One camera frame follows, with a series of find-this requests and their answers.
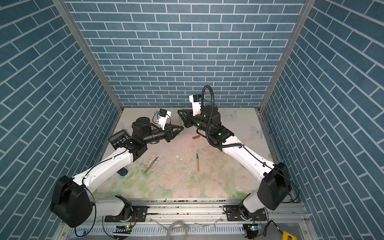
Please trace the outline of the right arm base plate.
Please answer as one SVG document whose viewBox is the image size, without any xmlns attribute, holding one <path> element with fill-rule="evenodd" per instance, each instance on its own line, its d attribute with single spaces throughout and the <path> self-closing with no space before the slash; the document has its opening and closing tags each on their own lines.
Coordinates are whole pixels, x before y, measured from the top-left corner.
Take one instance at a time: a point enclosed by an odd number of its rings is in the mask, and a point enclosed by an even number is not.
<svg viewBox="0 0 384 240">
<path fill-rule="evenodd" d="M 222 206 L 227 221 L 239 222 L 239 221 L 266 221 L 267 213 L 264 209 L 259 209 L 254 213 L 246 210 L 245 207 L 239 205 L 224 205 Z"/>
</svg>

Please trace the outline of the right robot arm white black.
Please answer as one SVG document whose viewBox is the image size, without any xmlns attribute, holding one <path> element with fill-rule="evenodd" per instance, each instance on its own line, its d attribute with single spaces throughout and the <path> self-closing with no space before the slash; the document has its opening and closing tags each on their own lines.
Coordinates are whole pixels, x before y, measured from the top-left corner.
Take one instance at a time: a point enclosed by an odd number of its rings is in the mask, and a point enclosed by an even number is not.
<svg viewBox="0 0 384 240">
<path fill-rule="evenodd" d="M 288 167 L 282 162 L 275 164 L 248 148 L 221 122 L 221 115 L 215 106 L 203 107 L 203 113 L 194 110 L 178 110 L 186 128 L 196 127 L 205 132 L 204 137 L 214 148 L 231 156 L 242 164 L 258 180 L 256 193 L 243 199 L 240 208 L 246 214 L 267 208 L 276 210 L 292 190 Z"/>
</svg>

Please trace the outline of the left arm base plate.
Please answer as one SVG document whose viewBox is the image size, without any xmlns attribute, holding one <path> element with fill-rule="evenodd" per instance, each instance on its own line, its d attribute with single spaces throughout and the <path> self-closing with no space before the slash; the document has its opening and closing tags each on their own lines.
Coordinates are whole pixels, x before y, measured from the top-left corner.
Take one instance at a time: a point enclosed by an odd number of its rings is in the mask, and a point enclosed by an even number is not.
<svg viewBox="0 0 384 240">
<path fill-rule="evenodd" d="M 131 206 L 124 209 L 117 216 L 106 216 L 107 223 L 134 223 L 145 222 L 148 213 L 148 206 Z"/>
</svg>

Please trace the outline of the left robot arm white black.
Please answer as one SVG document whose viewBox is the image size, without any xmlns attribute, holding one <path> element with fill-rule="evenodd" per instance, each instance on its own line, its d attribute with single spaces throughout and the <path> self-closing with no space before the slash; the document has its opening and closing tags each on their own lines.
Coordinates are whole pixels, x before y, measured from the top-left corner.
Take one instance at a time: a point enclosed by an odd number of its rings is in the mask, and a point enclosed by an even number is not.
<svg viewBox="0 0 384 240">
<path fill-rule="evenodd" d="M 157 127 L 147 117 L 140 117 L 132 124 L 133 133 L 106 159 L 73 177 L 63 176 L 56 181 L 50 210 L 71 228 L 84 223 L 91 214 L 96 217 L 114 216 L 121 222 L 130 221 L 132 204 L 126 198 L 116 195 L 97 199 L 93 192 L 113 174 L 138 158 L 148 145 L 161 140 L 170 142 L 183 131 L 182 126 L 165 124 Z"/>
</svg>

